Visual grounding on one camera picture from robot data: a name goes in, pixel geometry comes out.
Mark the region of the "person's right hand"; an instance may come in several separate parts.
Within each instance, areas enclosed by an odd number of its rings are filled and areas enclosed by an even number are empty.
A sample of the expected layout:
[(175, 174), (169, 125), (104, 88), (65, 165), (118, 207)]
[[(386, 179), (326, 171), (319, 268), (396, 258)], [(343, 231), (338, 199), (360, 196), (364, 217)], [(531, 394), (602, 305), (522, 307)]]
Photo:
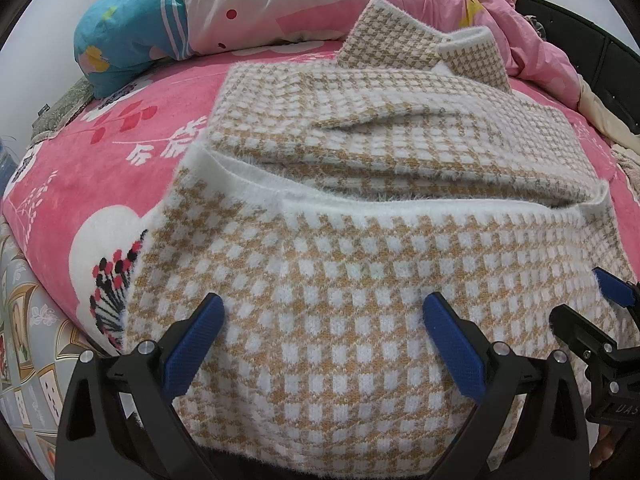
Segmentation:
[(626, 428), (623, 426), (601, 425), (598, 440), (590, 452), (590, 467), (598, 468), (614, 454), (617, 442), (623, 437)]

